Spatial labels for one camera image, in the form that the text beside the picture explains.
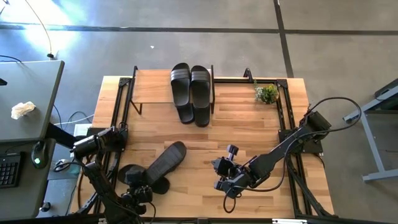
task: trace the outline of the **green plant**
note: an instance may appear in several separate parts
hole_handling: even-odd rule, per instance
[[[278,88],[271,84],[266,87],[259,87],[257,81],[254,80],[254,95],[256,101],[261,100],[267,104],[275,103],[278,100],[279,92]]]

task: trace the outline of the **white cord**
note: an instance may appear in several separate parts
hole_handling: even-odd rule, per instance
[[[79,119],[79,120],[76,120],[76,121],[69,121],[69,122],[58,123],[58,124],[54,124],[54,125],[61,125],[61,124],[71,124],[71,123],[76,123],[76,122],[79,122],[79,121],[83,121],[84,119],[87,119],[87,118],[93,117],[93,116],[94,116],[94,115],[90,115],[90,116],[88,116],[88,117],[86,117],[86,118],[82,118],[82,119]]]
[[[33,13],[36,15],[37,19],[40,21],[40,24],[43,26],[43,29],[45,31],[45,34],[47,35],[47,38],[49,39],[49,45],[50,45],[50,54],[52,54],[52,46],[51,46],[51,40],[50,40],[50,36],[49,33],[47,32],[47,29],[45,28],[42,20],[39,18],[39,16],[36,14],[35,10],[33,9],[33,7],[29,4],[29,2],[27,0],[25,0],[25,2],[27,3],[27,5],[30,7],[30,9],[33,11]]]

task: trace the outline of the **concrete floor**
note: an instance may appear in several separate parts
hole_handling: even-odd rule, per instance
[[[11,6],[3,10],[0,22],[37,23],[24,1],[9,1]],[[278,29],[273,0],[29,2],[46,24]],[[280,0],[280,8],[285,29],[398,29],[395,0]],[[93,114],[102,76],[131,75],[134,65],[141,69],[171,68],[188,62],[206,67],[213,64],[217,76],[238,77],[246,67],[255,77],[287,76],[279,34],[49,33],[58,59],[65,61],[55,101],[62,121],[78,110]],[[47,38],[39,26],[0,30],[0,34],[1,54],[24,61],[47,60]],[[363,105],[376,90],[398,77],[398,35],[289,34],[286,39],[294,77],[305,79],[312,103],[329,96],[347,96]],[[353,109],[340,101],[319,107],[334,127],[345,125],[341,117]],[[55,111],[53,120],[58,121]],[[67,131],[72,133],[73,125]],[[335,213],[345,218],[397,223],[398,178],[362,182],[363,174],[377,170],[362,125],[330,134],[323,146]],[[68,153],[58,150],[55,157],[68,157]],[[52,180],[51,186],[63,189],[65,195],[73,190],[67,180]],[[63,215],[69,197],[57,200],[60,209],[56,213]]]

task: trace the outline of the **keyboard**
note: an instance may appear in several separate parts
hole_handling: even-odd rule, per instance
[[[0,154],[0,189],[18,186],[21,153]]]

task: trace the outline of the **white tissue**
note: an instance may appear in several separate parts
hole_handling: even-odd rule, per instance
[[[36,105],[34,105],[30,101],[27,103],[18,103],[17,105],[15,105],[11,108],[11,118],[18,119],[21,116],[24,116],[25,114],[34,110],[35,107],[36,107]]]

